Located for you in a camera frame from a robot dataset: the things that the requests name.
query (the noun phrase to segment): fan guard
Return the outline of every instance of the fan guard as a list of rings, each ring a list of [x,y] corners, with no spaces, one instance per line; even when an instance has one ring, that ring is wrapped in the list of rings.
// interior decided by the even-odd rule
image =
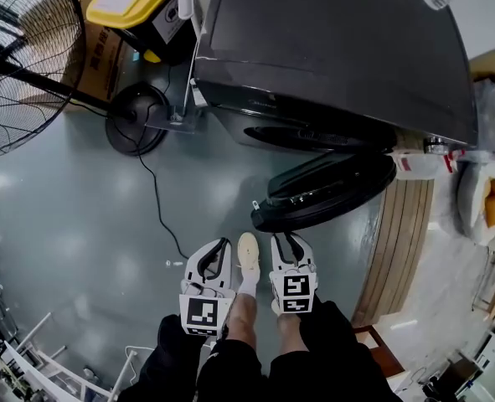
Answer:
[[[84,65],[78,0],[0,0],[0,155],[52,122]]]

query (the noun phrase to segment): orange object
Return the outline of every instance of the orange object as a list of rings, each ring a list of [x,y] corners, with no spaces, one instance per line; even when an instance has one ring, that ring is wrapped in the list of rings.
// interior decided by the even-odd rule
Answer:
[[[489,179],[491,183],[491,191],[485,198],[485,220],[487,227],[495,226],[495,178]]]

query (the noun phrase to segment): washing machine door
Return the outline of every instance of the washing machine door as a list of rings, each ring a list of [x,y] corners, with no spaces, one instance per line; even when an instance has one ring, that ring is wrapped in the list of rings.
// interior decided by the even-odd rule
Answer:
[[[327,222],[383,192],[396,176],[392,157],[330,152],[273,178],[251,220],[262,232],[289,232]]]

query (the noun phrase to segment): electric fan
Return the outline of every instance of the electric fan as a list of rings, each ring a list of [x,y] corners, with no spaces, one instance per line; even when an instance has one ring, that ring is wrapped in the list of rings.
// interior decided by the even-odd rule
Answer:
[[[164,131],[145,127],[161,91],[142,84],[107,103],[77,90],[85,66],[78,0],[0,0],[0,155],[40,133],[70,99],[108,112],[106,132],[120,152],[148,152]]]

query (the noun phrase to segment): white pipe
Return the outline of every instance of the white pipe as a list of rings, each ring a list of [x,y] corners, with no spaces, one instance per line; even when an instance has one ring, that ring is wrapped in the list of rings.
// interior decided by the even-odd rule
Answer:
[[[64,345],[59,350],[57,350],[54,354],[52,354],[50,357],[51,358],[57,358],[66,349],[67,349],[67,347]]]
[[[191,25],[193,25],[193,31],[195,32],[195,37],[197,39],[200,38],[200,23],[199,19],[197,18],[197,15],[194,13],[193,16],[191,17]]]
[[[200,36],[197,38],[197,43],[195,44],[195,49],[193,50],[193,56],[191,57],[191,65],[189,66],[189,73],[188,73],[188,84],[186,85],[186,93],[183,96],[183,114],[182,116],[186,115],[186,108],[188,105],[188,96],[189,96],[189,81],[191,80],[191,74],[193,73],[193,62],[195,61],[195,55],[197,54],[197,51],[199,50],[199,42],[200,42]]]
[[[116,379],[116,383],[113,386],[113,390],[111,391],[111,396],[107,400],[107,402],[112,402],[113,399],[115,398],[116,392],[118,392],[119,388],[121,387],[122,379],[124,378],[124,374],[126,373],[126,370],[128,369],[128,365],[131,363],[131,360],[135,356],[137,356],[137,352],[134,352],[133,350],[131,350],[130,354],[128,355],[128,358],[126,359],[126,362],[124,363],[124,366],[121,369],[121,373],[119,374],[119,378]]]
[[[46,321],[52,317],[52,313],[49,312],[44,316],[44,319],[42,319],[37,326],[35,326],[33,329],[31,329],[31,332],[28,333],[28,335],[22,340],[22,342],[16,347],[16,351],[19,351],[20,348],[22,348],[28,341],[35,336],[35,333],[37,333],[40,328],[46,323]]]

